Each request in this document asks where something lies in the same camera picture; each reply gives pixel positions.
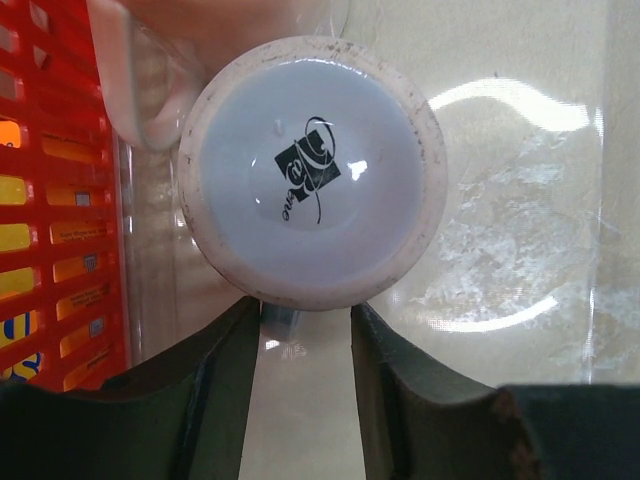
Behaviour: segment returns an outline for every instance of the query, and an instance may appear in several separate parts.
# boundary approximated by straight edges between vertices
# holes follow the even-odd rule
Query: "plastic bin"
[[[0,0],[0,375],[128,365],[115,142],[84,0]]]

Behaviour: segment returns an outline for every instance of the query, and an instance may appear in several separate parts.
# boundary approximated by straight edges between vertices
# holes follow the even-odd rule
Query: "white mug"
[[[367,49],[292,37],[225,67],[186,121],[179,197],[193,238],[266,303],[334,310],[389,288],[436,233],[443,138],[421,91]]]
[[[141,5],[142,20],[148,23],[145,31],[151,33],[165,48],[170,59],[171,88],[167,100],[160,113],[147,121],[141,118],[139,112],[133,58],[134,29],[140,24],[120,2]],[[275,19],[274,25],[265,27],[258,24],[256,22],[260,19],[251,18],[249,14],[243,18],[241,9],[251,5],[267,12],[270,18]],[[244,45],[252,48],[259,43],[291,35],[339,36],[346,22],[349,1],[87,0],[87,6],[102,95],[114,129],[133,146],[162,151],[180,138],[185,119],[206,83],[232,60],[224,55],[209,55],[216,51],[215,48],[210,48],[211,45],[207,45],[206,39],[200,34],[189,31],[192,25],[215,25],[216,15],[224,13],[239,22],[238,28],[229,25],[229,32],[245,31],[247,37],[251,32],[260,30],[262,33],[255,38],[213,37],[221,47],[226,44],[225,51],[237,51],[240,54],[246,51],[242,50]],[[165,30],[174,36],[163,35]]]

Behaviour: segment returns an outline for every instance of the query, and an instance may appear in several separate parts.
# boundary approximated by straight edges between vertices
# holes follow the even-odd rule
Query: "ceramic cup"
[[[209,262],[249,295],[311,311],[366,301],[407,273],[440,222],[446,172],[420,90],[330,37],[278,40],[225,67],[178,160]]]
[[[134,21],[123,4],[148,23]],[[339,36],[349,1],[87,0],[87,6],[102,95],[114,129],[133,146],[162,151],[180,138],[207,81],[236,54],[291,35]],[[150,120],[143,120],[138,110],[136,27],[156,40],[170,59],[172,86],[164,107]]]

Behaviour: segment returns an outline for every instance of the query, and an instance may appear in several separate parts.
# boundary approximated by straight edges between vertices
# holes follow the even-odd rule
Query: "transparent plastic sheet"
[[[450,168],[439,234],[372,304],[476,380],[640,377],[639,8],[352,0],[345,36],[431,99]],[[194,245],[168,157],[134,152],[127,175],[130,241],[153,244],[129,265],[148,358],[241,293]],[[364,478],[352,372],[347,311],[304,313],[291,342],[264,337],[241,478]]]

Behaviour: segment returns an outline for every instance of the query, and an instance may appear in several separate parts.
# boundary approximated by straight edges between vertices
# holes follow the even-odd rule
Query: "red plastic basket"
[[[114,142],[86,5],[0,0],[0,29],[9,38],[0,74],[15,87],[0,97],[0,120],[20,137],[0,146],[0,179],[24,187],[23,200],[0,204],[0,275],[33,275],[31,288],[0,299],[0,374],[55,391],[97,388],[127,367],[127,341]],[[6,247],[20,226],[26,245]],[[18,323],[27,331],[16,334]]]

